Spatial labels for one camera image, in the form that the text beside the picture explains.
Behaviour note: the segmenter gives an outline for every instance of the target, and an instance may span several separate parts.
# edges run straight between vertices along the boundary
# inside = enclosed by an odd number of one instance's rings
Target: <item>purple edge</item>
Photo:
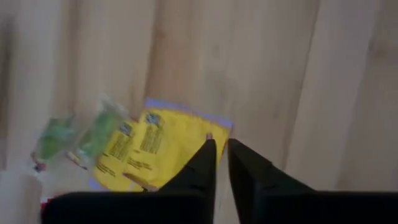
[[[177,105],[175,103],[168,103],[164,102],[162,100],[155,100],[151,98],[147,98],[145,102],[145,108],[150,109],[150,108],[159,108],[159,109],[170,109],[170,110],[180,110],[180,111],[185,111],[192,113],[196,116],[200,116],[204,119],[210,120],[212,122],[218,123],[221,126],[224,126],[226,128],[231,129],[232,128],[232,121],[225,119],[225,118],[220,118],[215,115],[210,115],[210,114],[205,114],[197,111],[192,111],[190,110],[189,107],[187,106],[182,106],[182,105]]]

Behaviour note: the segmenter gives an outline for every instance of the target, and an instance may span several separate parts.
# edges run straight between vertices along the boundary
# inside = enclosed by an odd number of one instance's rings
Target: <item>clear plastic bag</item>
[[[45,170],[47,163],[72,143],[73,121],[74,116],[50,119],[31,154],[36,172]]]
[[[67,157],[78,166],[93,167],[98,156],[104,151],[113,131],[128,117],[126,110],[109,99],[101,102],[102,109],[95,116],[91,126],[86,129]]]

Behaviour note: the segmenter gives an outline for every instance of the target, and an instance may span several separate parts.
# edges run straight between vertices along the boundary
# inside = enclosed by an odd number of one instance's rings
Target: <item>white object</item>
[[[33,176],[0,172],[0,217],[2,224],[39,223],[42,186]]]

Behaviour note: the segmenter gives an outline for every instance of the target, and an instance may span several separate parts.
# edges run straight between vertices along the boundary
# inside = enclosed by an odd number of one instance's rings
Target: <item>black plastic piece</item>
[[[398,223],[398,194],[320,192],[235,139],[229,174],[239,220],[257,223]]]

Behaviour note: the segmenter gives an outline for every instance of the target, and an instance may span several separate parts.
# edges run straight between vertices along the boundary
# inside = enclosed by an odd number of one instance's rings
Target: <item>food package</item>
[[[124,174],[146,189],[159,189],[183,169],[209,134],[220,161],[231,128],[227,119],[148,99]]]
[[[113,131],[111,139],[93,169],[94,176],[102,187],[118,192],[142,192],[143,188],[123,175],[127,157],[134,140],[137,123],[125,119]]]
[[[84,169],[93,167],[98,156],[104,151],[113,131],[125,118],[127,118],[127,112],[121,105],[108,99],[103,100],[102,110],[79,138],[74,150],[67,152],[67,157]]]

